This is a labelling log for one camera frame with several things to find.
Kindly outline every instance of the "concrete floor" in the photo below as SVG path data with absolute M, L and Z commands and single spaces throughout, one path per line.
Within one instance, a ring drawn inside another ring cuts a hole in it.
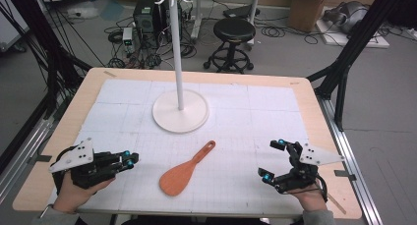
M 72 0 L 61 3 L 61 8 L 84 2 Z M 204 17 L 222 18 L 224 6 L 204 1 Z M 99 16 L 74 25 L 98 58 L 106 64 L 111 58 L 111 43 L 105 28 L 114 27 L 117 21 L 132 15 L 131 3 L 115 0 L 93 2 Z M 282 18 L 287 10 L 263 8 L 261 19 Z M 197 41 L 197 54 L 183 59 L 184 71 L 215 72 L 204 70 L 203 63 L 218 46 L 211 31 L 214 21 L 202 25 Z M 285 25 L 281 20 L 278 25 Z M 83 61 L 101 67 L 76 34 L 65 26 L 76 55 Z M 389 49 L 366 48 L 354 63 L 348 79 L 343 126 L 356 160 L 360 166 L 372 198 L 384 224 L 414 224 L 417 221 L 417 176 L 412 162 L 417 156 L 415 145 L 417 107 L 416 41 L 397 35 L 385 37 Z M 281 38 L 262 35 L 257 29 L 255 46 L 248 52 L 255 65 L 250 75 L 307 77 L 330 65 L 341 47 L 325 45 L 318 37 L 317 44 L 308 44 L 303 35 L 287 33 Z M 156 69 L 171 70 L 165 62 Z M 44 96 L 46 85 L 30 52 L 7 52 L 0 57 L 0 152 L 10 143 L 31 111 Z M 4 224 L 29 224 L 37 212 L 17 212 L 11 204 L 30 171 L 30 165 L 0 205 Z M 90 225 L 108 224 L 110 216 L 87 214 Z M 288 221 L 273 220 L 272 224 Z M 366 224 L 365 219 L 338 220 L 337 224 Z

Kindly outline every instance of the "orange spatula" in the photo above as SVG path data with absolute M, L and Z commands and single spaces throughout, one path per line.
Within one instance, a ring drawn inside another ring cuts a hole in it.
M 166 171 L 159 179 L 160 188 L 169 196 L 178 196 L 187 187 L 194 168 L 215 147 L 215 141 L 209 141 L 194 157 Z

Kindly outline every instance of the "white paper sheet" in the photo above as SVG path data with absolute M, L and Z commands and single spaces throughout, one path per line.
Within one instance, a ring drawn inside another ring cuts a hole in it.
M 75 143 L 92 138 L 95 152 L 137 152 L 141 161 L 97 193 L 83 209 L 132 213 L 193 213 L 254 216 L 299 214 L 295 197 L 264 184 L 258 168 L 288 173 L 288 153 L 271 140 L 308 142 L 291 88 L 240 84 L 183 84 L 209 105 L 207 122 L 175 135 L 162 130 L 151 109 L 175 83 L 108 80 Z M 190 160 L 208 141 L 216 147 L 197 165 L 187 188 L 169 197 L 160 176 Z

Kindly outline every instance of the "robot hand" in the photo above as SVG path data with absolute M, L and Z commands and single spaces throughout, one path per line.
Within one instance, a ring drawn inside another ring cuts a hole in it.
M 325 180 L 319 175 L 318 165 L 338 162 L 343 160 L 343 156 L 335 155 L 318 147 L 308 146 L 303 150 L 299 142 L 291 143 L 284 140 L 271 141 L 270 146 L 280 150 L 287 150 L 289 153 L 289 162 L 293 168 L 289 173 L 274 177 L 274 174 L 263 169 L 258 169 L 258 174 L 262 181 L 273 186 L 280 194 L 295 189 L 304 189 L 312 184 L 316 184 L 319 179 L 322 184 L 323 198 L 327 198 L 327 186 Z
M 137 153 L 128 150 L 120 153 L 94 153 L 91 139 L 82 141 L 79 145 L 63 150 L 49 171 L 57 189 L 61 190 L 65 172 L 71 169 L 71 179 L 74 185 L 88 189 L 101 182 L 112 179 L 117 173 L 132 169 L 139 161 Z

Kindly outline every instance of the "sleeve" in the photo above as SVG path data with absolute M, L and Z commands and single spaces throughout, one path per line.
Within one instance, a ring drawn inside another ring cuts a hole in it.
M 49 209 L 42 217 L 36 217 L 30 225 L 75 225 L 80 214 L 68 214 Z
M 333 212 L 329 210 L 303 211 L 305 225 L 335 225 Z

